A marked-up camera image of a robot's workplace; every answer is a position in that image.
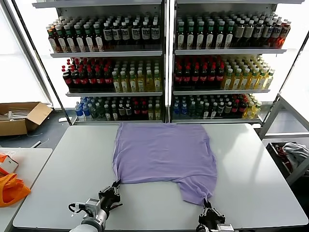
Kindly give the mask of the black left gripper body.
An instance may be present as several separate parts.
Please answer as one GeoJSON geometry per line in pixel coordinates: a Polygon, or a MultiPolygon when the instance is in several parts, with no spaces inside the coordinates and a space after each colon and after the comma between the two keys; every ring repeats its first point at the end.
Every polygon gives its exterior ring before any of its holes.
{"type": "Polygon", "coordinates": [[[119,195],[99,196],[100,208],[105,211],[111,211],[121,206],[121,198],[119,195]]]}

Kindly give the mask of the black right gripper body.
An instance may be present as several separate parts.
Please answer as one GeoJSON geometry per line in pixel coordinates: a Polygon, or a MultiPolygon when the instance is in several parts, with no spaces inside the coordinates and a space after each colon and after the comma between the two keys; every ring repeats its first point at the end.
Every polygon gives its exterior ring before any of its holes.
{"type": "Polygon", "coordinates": [[[225,224],[225,216],[214,211],[207,211],[202,213],[198,218],[198,229],[205,230],[216,230],[219,224],[225,224]]]}

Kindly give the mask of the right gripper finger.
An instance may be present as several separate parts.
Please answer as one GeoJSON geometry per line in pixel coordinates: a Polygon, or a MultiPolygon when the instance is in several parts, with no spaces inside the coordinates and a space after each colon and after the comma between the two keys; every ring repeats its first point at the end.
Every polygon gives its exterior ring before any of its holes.
{"type": "Polygon", "coordinates": [[[202,205],[203,205],[203,210],[200,214],[201,217],[205,216],[207,214],[207,210],[208,210],[208,200],[206,198],[203,199],[202,201],[202,205]]]}
{"type": "Polygon", "coordinates": [[[212,207],[210,201],[206,200],[206,215],[215,218],[225,218],[224,214],[221,214],[218,210],[212,207]]]}

